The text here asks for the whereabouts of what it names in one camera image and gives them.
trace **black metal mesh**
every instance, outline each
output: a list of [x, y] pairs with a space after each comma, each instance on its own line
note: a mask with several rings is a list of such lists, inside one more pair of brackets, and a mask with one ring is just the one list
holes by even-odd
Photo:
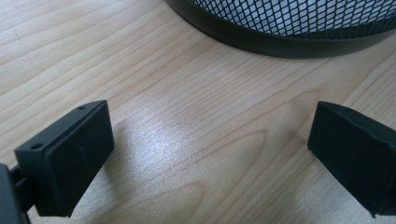
[[396, 28], [396, 0], [191, 0], [226, 21], [259, 32], [346, 39]]

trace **mesh wastebasket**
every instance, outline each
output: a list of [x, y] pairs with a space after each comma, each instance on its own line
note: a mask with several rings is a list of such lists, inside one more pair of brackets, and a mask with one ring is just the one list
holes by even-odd
[[395, 0], [167, 0], [193, 25], [235, 47], [288, 58], [368, 48], [396, 28]]

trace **wood grain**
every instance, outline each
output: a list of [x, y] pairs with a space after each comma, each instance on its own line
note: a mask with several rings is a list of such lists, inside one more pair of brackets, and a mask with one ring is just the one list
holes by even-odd
[[234, 49], [163, 0], [0, 2], [0, 162], [107, 99], [114, 153], [73, 216], [33, 223], [395, 223], [307, 150], [316, 103], [396, 129], [396, 36], [288, 60]]

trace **light wood surface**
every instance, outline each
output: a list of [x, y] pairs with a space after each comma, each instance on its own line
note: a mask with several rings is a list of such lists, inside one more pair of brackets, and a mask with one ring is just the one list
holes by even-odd
[[319, 100], [396, 129], [396, 35], [288, 60], [221, 44], [163, 0], [0, 1], [0, 162], [100, 99], [115, 151], [73, 216], [33, 208], [33, 223], [396, 223], [306, 148]]

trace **screw hole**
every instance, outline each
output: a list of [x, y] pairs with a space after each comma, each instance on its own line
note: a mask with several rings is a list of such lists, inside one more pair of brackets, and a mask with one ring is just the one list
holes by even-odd
[[41, 148], [42, 146], [43, 146], [43, 144], [41, 144], [41, 143], [36, 143], [36, 144], [32, 145], [32, 146], [30, 147], [30, 149], [39, 149], [39, 148]]

